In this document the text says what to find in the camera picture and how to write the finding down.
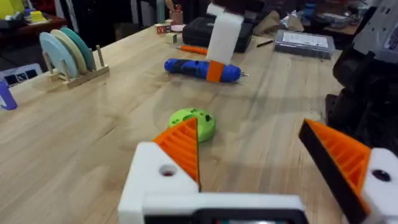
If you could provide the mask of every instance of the plastic container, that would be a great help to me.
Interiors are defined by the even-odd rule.
[[[278,30],[275,51],[331,59],[336,50],[333,38],[325,35]]]

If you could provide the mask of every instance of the white block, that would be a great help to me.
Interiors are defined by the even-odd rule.
[[[160,170],[172,168],[174,175]],[[139,143],[131,163],[118,207],[120,224],[144,224],[142,200],[145,195],[196,194],[197,183],[154,142]]]
[[[190,215],[200,208],[295,209],[303,211],[296,195],[237,193],[150,194],[143,203],[145,215]]]
[[[175,44],[177,42],[177,34],[169,33],[166,34],[166,43]]]
[[[228,12],[217,16],[211,33],[207,60],[213,60],[225,65],[231,63],[243,17]]]
[[[218,15],[222,14],[224,11],[225,11],[225,8],[223,8],[219,5],[213,4],[213,3],[210,3],[209,6],[207,7],[207,14],[213,15],[213,16],[218,16]]]
[[[387,172],[391,181],[377,179],[373,172]],[[365,223],[397,223],[398,221],[398,158],[389,150],[374,148],[368,164],[362,196],[371,209]]]

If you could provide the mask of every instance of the teal plate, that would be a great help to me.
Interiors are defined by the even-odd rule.
[[[86,65],[88,69],[94,69],[94,60],[93,57],[91,56],[91,51],[87,47],[86,43],[84,40],[82,40],[79,35],[77,35],[73,30],[62,27],[60,29],[64,34],[66,34],[69,38],[71,38],[72,41],[77,45],[79,48],[81,54],[83,54],[83,58],[85,59]]]
[[[67,64],[70,78],[77,77],[76,62],[68,52],[67,48],[57,40],[53,35],[43,32],[39,36],[40,44],[43,51],[47,52],[51,63],[57,68],[58,71],[65,74],[66,71],[63,69],[61,60],[64,60]]]

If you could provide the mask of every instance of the green ball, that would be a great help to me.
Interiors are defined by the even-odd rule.
[[[185,108],[175,112],[169,119],[169,127],[193,117],[197,118],[198,142],[204,142],[211,138],[216,131],[214,116],[198,108]]]

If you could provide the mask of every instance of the plate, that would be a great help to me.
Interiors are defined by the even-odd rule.
[[[185,25],[172,25],[172,31],[173,32],[182,32],[184,27],[185,27]]]
[[[43,51],[47,52],[51,63],[57,68],[61,73],[66,73],[61,64],[61,60],[65,60],[67,68],[69,70],[69,75],[71,78],[77,77],[77,67],[76,63],[68,52],[67,48],[53,35],[43,32],[39,36],[40,44]]]
[[[72,41],[74,41],[80,52],[83,54],[83,57],[85,58],[87,68],[94,69],[95,66],[91,51],[87,47],[86,43],[79,37],[79,35],[77,35],[73,30],[66,27],[62,27],[60,31],[65,33],[69,38],[71,38]]]
[[[86,74],[87,73],[86,62],[76,44],[66,34],[64,34],[59,30],[51,30],[50,34],[53,35],[55,38],[57,38],[68,49],[73,59],[75,59],[79,73]]]

